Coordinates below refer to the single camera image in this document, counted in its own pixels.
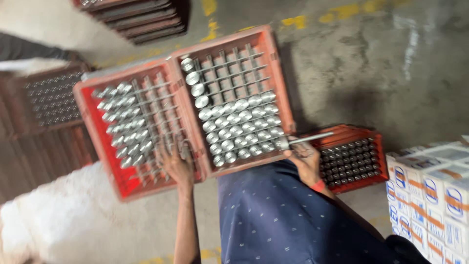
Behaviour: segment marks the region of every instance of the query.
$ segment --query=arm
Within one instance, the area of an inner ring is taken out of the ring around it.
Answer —
[[[294,152],[286,150],[284,154],[297,166],[301,181],[307,186],[313,186],[317,182],[322,181],[319,175],[319,152],[307,142],[294,144],[291,147]],[[383,236],[376,228],[342,202],[329,188],[325,187],[319,193],[325,196],[325,199],[329,200],[332,204],[342,209],[351,219],[370,232],[379,241],[384,242]]]
[[[178,184],[178,217],[176,226],[176,246],[174,248],[174,263],[201,263],[199,238],[197,234],[196,214],[194,211],[194,166],[187,145],[183,147],[182,160],[178,154],[177,144],[173,144],[169,155],[166,148],[159,146],[159,153],[163,161],[163,168]]]

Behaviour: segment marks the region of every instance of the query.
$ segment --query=person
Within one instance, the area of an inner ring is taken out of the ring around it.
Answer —
[[[218,178],[221,262],[429,263],[408,240],[386,240],[343,203],[319,175],[319,152],[291,146],[282,160]],[[174,263],[200,263],[194,211],[194,166],[159,147],[179,198]],[[178,153],[173,144],[172,153]]]

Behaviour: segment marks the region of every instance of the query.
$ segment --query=red wristband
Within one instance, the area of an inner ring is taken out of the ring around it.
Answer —
[[[313,186],[310,186],[311,189],[314,191],[320,193],[322,190],[325,188],[325,183],[323,180],[319,180],[317,183],[315,183]]]

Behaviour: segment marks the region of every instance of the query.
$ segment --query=stacked boxes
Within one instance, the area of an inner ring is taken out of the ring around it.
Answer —
[[[393,233],[433,264],[469,264],[469,147],[432,143],[386,160]]]

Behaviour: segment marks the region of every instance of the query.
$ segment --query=hand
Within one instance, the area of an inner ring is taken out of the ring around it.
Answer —
[[[288,139],[295,140],[297,138],[289,136]],[[308,142],[293,144],[291,148],[293,151],[285,150],[283,154],[296,165],[301,181],[307,186],[313,186],[322,180],[319,175],[319,151]]]
[[[194,164],[192,162],[192,156],[190,155],[189,146],[184,144],[182,146],[182,155],[186,159],[182,160],[179,155],[177,142],[176,138],[173,137],[171,147],[172,155],[166,150],[166,144],[162,144],[162,142],[158,144],[160,160],[163,169],[176,181],[180,190],[191,190],[194,187]]]

